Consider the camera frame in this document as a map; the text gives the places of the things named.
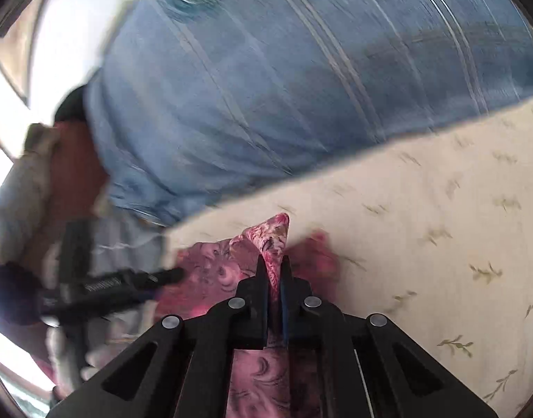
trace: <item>silver bolt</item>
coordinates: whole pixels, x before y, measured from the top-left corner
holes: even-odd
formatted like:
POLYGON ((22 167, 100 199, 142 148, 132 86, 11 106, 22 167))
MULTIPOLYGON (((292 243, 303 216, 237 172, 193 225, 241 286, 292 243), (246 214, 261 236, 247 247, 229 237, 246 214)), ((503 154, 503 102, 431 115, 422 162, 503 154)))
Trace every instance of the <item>silver bolt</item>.
POLYGON ((162 326, 167 329, 176 328, 179 325, 179 317, 177 316, 166 316, 162 319, 162 326))
POLYGON ((307 297, 303 303, 307 308, 316 308, 320 307, 320 304, 323 303, 319 297, 315 297, 314 295, 310 295, 307 297))
POLYGON ((243 298, 241 297, 234 297, 233 299, 230 299, 230 301, 228 302, 228 306, 231 309, 243 308, 245 306, 245 300, 243 300, 243 298))
POLYGON ((382 314, 373 314, 369 318, 369 322, 371 322, 371 325, 373 326, 385 326, 388 320, 382 314))

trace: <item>leaf pattern fabric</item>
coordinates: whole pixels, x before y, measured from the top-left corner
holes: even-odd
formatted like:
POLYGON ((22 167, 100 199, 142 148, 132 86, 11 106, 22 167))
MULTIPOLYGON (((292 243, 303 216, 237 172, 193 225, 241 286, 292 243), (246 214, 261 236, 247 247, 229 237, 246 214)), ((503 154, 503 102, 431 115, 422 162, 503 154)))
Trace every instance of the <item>leaf pattern fabric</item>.
POLYGON ((220 203, 168 232, 163 263, 282 210, 288 244, 330 236, 344 312, 387 312, 499 417, 516 416, 533 394, 533 99, 220 203))

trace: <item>denim shirt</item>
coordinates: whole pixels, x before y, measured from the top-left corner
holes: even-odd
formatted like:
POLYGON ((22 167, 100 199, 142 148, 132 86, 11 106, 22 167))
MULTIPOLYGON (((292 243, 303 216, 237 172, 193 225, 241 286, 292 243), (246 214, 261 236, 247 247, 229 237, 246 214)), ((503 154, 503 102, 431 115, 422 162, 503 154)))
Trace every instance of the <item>denim shirt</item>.
POLYGON ((114 204, 171 226, 531 95, 511 0, 140 0, 85 97, 114 204))

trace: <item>pink fabric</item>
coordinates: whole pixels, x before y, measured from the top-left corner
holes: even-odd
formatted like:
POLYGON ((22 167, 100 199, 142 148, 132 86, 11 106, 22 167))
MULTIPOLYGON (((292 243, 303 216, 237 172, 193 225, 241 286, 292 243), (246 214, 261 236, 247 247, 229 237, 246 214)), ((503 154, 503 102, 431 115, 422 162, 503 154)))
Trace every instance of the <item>pink fabric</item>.
POLYGON ((40 371, 42 371, 48 379, 50 379, 54 384, 56 383, 56 377, 54 374, 54 369, 50 363, 44 360, 40 360, 38 357, 35 357, 34 355, 30 356, 33 361, 36 363, 36 365, 40 368, 40 371))
MULTIPOLYGON (((286 249, 288 227, 289 217, 281 213, 231 240, 196 243, 179 251, 176 266, 187 271, 187 279, 161 291, 155 320, 172 313, 184 319, 196 317, 233 297, 239 280, 255 274, 259 253, 265 259, 271 307, 279 296, 284 254, 290 256, 294 276, 308 280, 313 293, 332 301, 339 268, 327 235, 316 231, 286 249)), ((320 416, 315 354, 304 350, 288 354, 280 346, 279 330, 277 322, 269 323, 265 350, 235 351, 226 417, 320 416)))

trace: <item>metal jaw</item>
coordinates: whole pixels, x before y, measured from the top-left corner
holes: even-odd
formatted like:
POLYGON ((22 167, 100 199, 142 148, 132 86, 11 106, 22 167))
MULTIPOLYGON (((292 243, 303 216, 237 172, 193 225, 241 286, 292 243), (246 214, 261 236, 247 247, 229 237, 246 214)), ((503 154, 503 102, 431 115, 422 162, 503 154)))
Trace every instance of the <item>metal jaw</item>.
MULTIPOLYGON (((256 275, 238 284, 235 298, 197 318, 163 318, 48 417, 225 416, 234 349, 267 343, 266 273, 259 256, 256 275)), ((287 257, 279 305, 290 356, 303 348, 318 355, 323 417, 497 418, 388 318, 342 314, 313 296, 287 257)))

